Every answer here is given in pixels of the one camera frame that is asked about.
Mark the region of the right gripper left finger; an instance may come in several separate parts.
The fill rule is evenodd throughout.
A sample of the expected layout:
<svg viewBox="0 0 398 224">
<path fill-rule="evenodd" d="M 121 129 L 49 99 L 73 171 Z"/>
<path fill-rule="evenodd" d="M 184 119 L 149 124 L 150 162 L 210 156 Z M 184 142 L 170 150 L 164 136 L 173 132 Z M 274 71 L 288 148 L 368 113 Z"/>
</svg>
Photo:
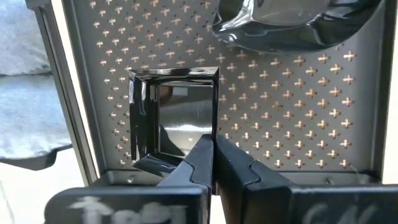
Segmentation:
<svg viewBox="0 0 398 224">
<path fill-rule="evenodd" d="M 203 135 L 191 153 L 155 187 L 66 189 L 46 204 L 46 224 L 208 223 L 214 143 Z"/>
</svg>

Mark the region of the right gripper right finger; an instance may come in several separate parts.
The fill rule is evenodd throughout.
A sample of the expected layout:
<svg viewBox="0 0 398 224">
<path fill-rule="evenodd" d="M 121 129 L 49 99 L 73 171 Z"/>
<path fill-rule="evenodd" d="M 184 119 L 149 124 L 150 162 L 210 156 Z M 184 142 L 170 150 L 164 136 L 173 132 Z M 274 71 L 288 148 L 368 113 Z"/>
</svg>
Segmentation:
<svg viewBox="0 0 398 224">
<path fill-rule="evenodd" d="M 397 224 L 397 186 L 354 174 L 277 172 L 216 138 L 215 172 L 227 223 Z"/>
</svg>

